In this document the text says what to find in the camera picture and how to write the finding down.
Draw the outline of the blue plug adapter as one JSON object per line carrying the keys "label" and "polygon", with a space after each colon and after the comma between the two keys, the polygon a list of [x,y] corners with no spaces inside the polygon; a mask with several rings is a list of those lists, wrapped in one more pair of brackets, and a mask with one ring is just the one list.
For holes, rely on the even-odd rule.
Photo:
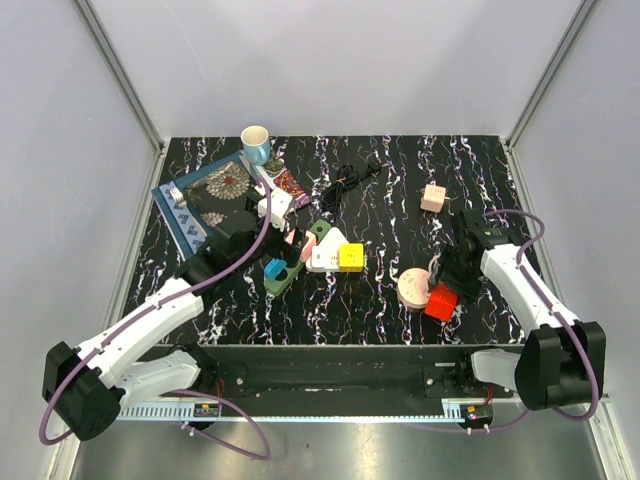
{"label": "blue plug adapter", "polygon": [[264,268],[266,280],[276,280],[286,270],[287,262],[280,258],[272,258]]}

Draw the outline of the pink cube socket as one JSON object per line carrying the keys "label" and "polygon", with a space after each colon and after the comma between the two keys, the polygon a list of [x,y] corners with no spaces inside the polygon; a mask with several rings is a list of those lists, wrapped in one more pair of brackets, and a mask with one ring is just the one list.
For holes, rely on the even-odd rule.
{"label": "pink cube socket", "polygon": [[[287,237],[285,238],[285,241],[291,245],[293,245],[293,239],[294,239],[294,231],[292,230],[291,232],[289,232],[289,234],[287,235]],[[307,259],[311,256],[312,253],[312,248],[314,246],[317,245],[317,236],[315,233],[307,230],[305,232],[305,241],[304,244],[301,248],[301,253],[299,256],[299,261],[300,262],[306,262]]]}

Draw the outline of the red cube socket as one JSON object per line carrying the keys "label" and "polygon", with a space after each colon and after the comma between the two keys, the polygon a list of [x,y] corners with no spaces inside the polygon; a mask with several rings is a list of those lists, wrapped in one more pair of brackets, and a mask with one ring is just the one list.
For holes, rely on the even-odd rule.
{"label": "red cube socket", "polygon": [[429,295],[425,313],[441,322],[449,322],[458,303],[458,295],[439,283]]}

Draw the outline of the green power strip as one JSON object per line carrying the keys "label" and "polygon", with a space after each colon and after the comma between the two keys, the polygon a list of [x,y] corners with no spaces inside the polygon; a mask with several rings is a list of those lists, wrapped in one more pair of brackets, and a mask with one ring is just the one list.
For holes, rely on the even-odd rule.
{"label": "green power strip", "polygon": [[[310,233],[312,234],[312,239],[316,240],[316,245],[324,239],[330,228],[331,225],[325,220],[318,220],[312,225]],[[308,265],[312,248],[313,246],[310,246],[308,252],[303,254],[303,261],[298,261],[292,267],[283,267],[273,278],[265,277],[264,287],[266,291],[273,296],[281,295],[295,280],[297,275]]]}

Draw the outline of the pink round socket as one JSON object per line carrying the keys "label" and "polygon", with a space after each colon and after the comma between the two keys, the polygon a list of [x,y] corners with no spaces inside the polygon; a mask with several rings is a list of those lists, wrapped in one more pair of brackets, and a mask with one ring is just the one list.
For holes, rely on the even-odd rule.
{"label": "pink round socket", "polygon": [[431,292],[429,290],[430,272],[423,268],[410,268],[401,273],[397,282],[397,295],[400,302],[414,310],[424,310]]}

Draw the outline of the white triangular power strip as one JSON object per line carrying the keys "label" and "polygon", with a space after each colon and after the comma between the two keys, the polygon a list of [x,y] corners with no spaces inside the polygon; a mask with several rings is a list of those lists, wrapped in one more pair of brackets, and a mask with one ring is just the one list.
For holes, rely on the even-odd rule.
{"label": "white triangular power strip", "polygon": [[312,273],[338,272],[339,250],[346,243],[346,237],[337,227],[329,229],[320,243],[312,247],[311,255],[305,262],[306,270]]}

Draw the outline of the yellow cube socket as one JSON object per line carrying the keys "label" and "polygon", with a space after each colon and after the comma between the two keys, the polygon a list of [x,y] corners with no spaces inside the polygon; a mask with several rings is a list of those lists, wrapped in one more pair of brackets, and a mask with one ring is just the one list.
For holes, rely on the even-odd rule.
{"label": "yellow cube socket", "polygon": [[342,272],[361,272],[365,267],[365,248],[362,243],[344,243],[338,250],[338,267]]}

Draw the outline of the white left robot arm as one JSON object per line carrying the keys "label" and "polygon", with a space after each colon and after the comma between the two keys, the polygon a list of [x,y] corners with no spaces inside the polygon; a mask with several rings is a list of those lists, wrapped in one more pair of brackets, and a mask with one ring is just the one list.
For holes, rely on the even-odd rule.
{"label": "white left robot arm", "polygon": [[81,441],[104,432],[131,404],[174,390],[196,396],[215,386],[215,362],[191,348],[160,360],[141,357],[171,331],[203,313],[216,287],[265,255],[296,258],[289,227],[273,209],[243,211],[227,221],[230,234],[208,238],[198,252],[141,306],[93,338],[70,347],[61,341],[46,354],[42,397],[47,407],[39,440],[55,445],[69,436]]}

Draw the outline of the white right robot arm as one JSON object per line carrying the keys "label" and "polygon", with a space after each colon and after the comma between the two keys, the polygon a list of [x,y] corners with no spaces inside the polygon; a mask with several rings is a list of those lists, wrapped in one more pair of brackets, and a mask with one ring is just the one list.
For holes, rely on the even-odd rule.
{"label": "white right robot arm", "polygon": [[505,387],[530,411],[552,409],[573,421],[591,419],[604,393],[606,334],[597,322],[583,322],[534,271],[525,252],[540,240],[516,242],[512,231],[494,226],[489,214],[466,209],[451,218],[454,242],[431,271],[429,289],[449,290],[474,301],[484,282],[493,284],[519,321],[526,341],[518,353],[498,348],[469,354],[454,371],[454,384],[476,396],[489,384]]}

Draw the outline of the dark floral square plate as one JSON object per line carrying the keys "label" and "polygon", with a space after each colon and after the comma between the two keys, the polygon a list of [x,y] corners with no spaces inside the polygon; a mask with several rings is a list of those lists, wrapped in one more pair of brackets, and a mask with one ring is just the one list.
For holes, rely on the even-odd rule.
{"label": "dark floral square plate", "polygon": [[245,166],[231,161],[186,186],[184,193],[196,218],[213,229],[245,207],[247,195],[256,192],[255,186]]}

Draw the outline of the beige cube socket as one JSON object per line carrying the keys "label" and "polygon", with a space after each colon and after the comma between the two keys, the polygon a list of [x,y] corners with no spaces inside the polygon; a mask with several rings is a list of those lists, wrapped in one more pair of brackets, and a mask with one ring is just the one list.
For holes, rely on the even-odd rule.
{"label": "beige cube socket", "polygon": [[450,200],[445,187],[428,184],[424,188],[420,208],[426,212],[440,213]]}

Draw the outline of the blue patterned placemat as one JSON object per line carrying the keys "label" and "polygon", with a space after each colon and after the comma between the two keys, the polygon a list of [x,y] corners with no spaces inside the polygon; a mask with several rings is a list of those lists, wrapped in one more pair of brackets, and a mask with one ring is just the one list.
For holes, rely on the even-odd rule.
{"label": "blue patterned placemat", "polygon": [[151,191],[182,259],[195,255],[213,227],[244,205],[253,189],[263,193],[256,180],[263,178],[271,190],[280,189],[300,209],[310,202],[281,159],[254,166],[243,151],[178,177]]}

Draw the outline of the teal ceramic mug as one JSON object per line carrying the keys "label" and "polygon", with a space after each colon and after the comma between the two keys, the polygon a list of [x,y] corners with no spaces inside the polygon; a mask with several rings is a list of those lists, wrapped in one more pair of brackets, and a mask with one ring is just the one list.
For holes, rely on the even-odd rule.
{"label": "teal ceramic mug", "polygon": [[254,166],[265,165],[271,157],[271,143],[268,130],[259,125],[246,127],[240,135],[244,154]]}

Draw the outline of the silver fork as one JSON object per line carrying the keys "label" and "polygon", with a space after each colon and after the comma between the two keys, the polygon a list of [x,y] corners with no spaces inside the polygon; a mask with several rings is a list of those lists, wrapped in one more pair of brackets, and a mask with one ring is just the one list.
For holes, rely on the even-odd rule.
{"label": "silver fork", "polygon": [[177,188],[173,187],[169,191],[171,198],[173,199],[175,206],[179,209],[179,215],[183,223],[188,223],[199,231],[203,237],[206,237],[206,231],[202,225],[192,215],[189,207],[187,206],[186,199],[183,193]]}

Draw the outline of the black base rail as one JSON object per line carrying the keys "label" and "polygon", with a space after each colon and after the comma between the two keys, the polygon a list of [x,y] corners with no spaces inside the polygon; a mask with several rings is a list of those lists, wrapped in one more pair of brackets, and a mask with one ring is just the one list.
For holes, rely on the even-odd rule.
{"label": "black base rail", "polygon": [[474,347],[203,346],[219,392],[254,418],[434,420],[456,403],[509,399],[471,377]]}

